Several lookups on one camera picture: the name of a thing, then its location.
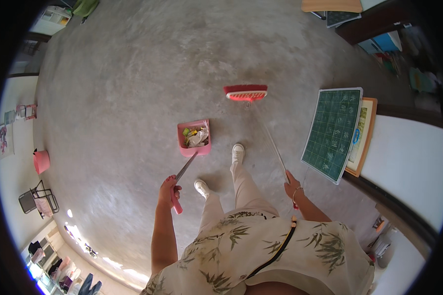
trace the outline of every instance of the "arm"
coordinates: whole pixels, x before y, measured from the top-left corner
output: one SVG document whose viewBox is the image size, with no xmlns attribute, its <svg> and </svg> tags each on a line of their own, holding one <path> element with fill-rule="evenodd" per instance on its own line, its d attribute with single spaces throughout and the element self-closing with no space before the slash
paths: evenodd
<svg viewBox="0 0 443 295">
<path fill-rule="evenodd" d="M 176 198 L 180 197 L 176 186 L 176 176 L 169 176 L 161 185 L 159 199 L 154 218 L 153 239 L 151 240 L 151 273 L 159 273 L 163 268 L 177 261 L 177 244 L 174 226 L 172 225 L 173 207 L 171 191 L 174 190 Z"/>
<path fill-rule="evenodd" d="M 325 215 L 317 206 L 315 206 L 304 194 L 303 188 L 295 191 L 297 187 L 301 187 L 301 183 L 292 176 L 292 174 L 286 170 L 287 177 L 290 180 L 290 184 L 284 183 L 284 188 L 287 196 L 292 199 L 294 193 L 294 202 L 299 207 L 302 216 L 307 221 L 319 221 L 329 222 L 331 221 L 328 216 Z"/>
</svg>

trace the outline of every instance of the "floral blouse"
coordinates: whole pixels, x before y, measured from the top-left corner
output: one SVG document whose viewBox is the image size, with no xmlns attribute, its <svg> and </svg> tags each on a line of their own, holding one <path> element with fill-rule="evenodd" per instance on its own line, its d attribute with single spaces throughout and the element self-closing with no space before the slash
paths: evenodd
<svg viewBox="0 0 443 295">
<path fill-rule="evenodd" d="M 279 281 L 310 295 L 366 294 L 374 263 L 341 222 L 234 210 L 199 236 L 181 259 L 151 275 L 142 295 L 242 295 L 246 285 Z"/>
</svg>

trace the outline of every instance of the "beige pants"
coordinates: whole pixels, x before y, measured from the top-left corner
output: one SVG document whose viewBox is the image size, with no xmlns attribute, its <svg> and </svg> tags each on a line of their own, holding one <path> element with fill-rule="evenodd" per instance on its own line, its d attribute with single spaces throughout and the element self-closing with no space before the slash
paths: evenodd
<svg viewBox="0 0 443 295">
<path fill-rule="evenodd" d="M 238 161 L 231 165 L 233 175 L 233 185 L 235 186 L 235 209 L 255 209 L 279 216 L 279 212 L 265 199 L 261 197 L 261 192 L 243 165 Z M 200 221 L 199 233 L 204 229 L 211 228 L 218 221 L 225 217 L 220 197 L 210 191 L 205 202 L 202 220 Z"/>
</svg>

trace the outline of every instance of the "pink handle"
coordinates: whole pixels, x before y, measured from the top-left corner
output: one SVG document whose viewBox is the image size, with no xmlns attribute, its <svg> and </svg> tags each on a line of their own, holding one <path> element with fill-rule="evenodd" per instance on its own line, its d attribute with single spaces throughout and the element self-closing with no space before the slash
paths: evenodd
<svg viewBox="0 0 443 295">
<path fill-rule="evenodd" d="M 172 204 L 174 205 L 174 209 L 176 210 L 176 213 L 181 214 L 182 207 L 180 206 L 179 200 L 176 198 L 176 196 L 174 194 L 174 187 L 171 187 L 171 201 L 172 201 Z"/>
</svg>

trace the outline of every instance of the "pink bucket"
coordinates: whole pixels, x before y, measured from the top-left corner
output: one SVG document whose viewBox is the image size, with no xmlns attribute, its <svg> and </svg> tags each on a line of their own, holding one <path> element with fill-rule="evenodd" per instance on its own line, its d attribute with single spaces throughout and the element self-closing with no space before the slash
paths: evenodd
<svg viewBox="0 0 443 295">
<path fill-rule="evenodd" d="M 44 171 L 46 171 L 46 169 L 48 169 L 51 164 L 49 162 L 49 155 L 45 150 L 35 151 L 33 153 L 33 161 L 34 161 L 34 168 L 36 169 L 36 172 L 38 174 L 41 174 Z"/>
</svg>

